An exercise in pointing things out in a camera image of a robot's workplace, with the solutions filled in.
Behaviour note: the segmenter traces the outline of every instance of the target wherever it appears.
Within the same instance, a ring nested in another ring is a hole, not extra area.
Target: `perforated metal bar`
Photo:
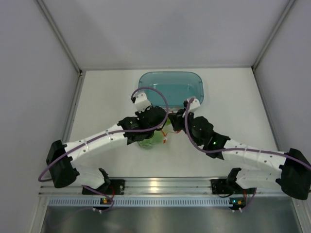
[[[109,206],[101,204],[99,197],[55,197],[50,198],[49,206]],[[115,207],[229,207],[229,198],[201,198],[201,197],[114,197]]]

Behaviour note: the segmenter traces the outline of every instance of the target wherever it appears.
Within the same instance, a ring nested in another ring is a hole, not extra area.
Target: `white tabletop surface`
[[[140,77],[157,70],[87,71],[70,141],[101,132],[127,116]],[[260,149],[276,150],[251,68],[167,69],[192,71],[204,85],[204,101],[195,116],[204,116],[214,130]],[[104,168],[111,177],[227,176],[243,165],[209,158],[197,151],[184,133],[168,135],[167,144],[151,150],[137,143],[106,151],[84,165]]]

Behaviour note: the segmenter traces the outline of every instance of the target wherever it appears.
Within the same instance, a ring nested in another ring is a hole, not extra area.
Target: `robotic arm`
[[[145,93],[133,97],[132,102],[137,109],[136,116],[126,117],[109,129],[85,139],[65,144],[60,140],[52,143],[46,163],[56,188],[75,182],[104,192],[110,186],[105,170],[82,166],[80,163],[106,150],[151,138],[154,131],[161,130],[159,127],[165,124],[168,116],[174,131],[186,132],[191,143],[209,157],[244,163],[255,169],[233,168],[226,180],[226,185],[232,192],[254,187],[281,186],[287,195],[307,199],[311,171],[292,160],[294,158],[310,166],[300,151],[291,149],[288,153],[267,153],[214,132],[213,125],[206,118],[194,118],[193,112],[200,106],[197,99],[188,99],[184,102],[184,109],[172,114],[167,114],[158,106],[152,106]]]

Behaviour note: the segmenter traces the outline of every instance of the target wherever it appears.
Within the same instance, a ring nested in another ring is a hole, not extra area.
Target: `gray wall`
[[[0,232],[27,232],[77,74],[33,0],[0,7]]]
[[[288,0],[43,0],[82,68],[250,67]]]
[[[311,162],[310,67],[311,1],[299,0],[256,75],[280,148],[297,148]]]

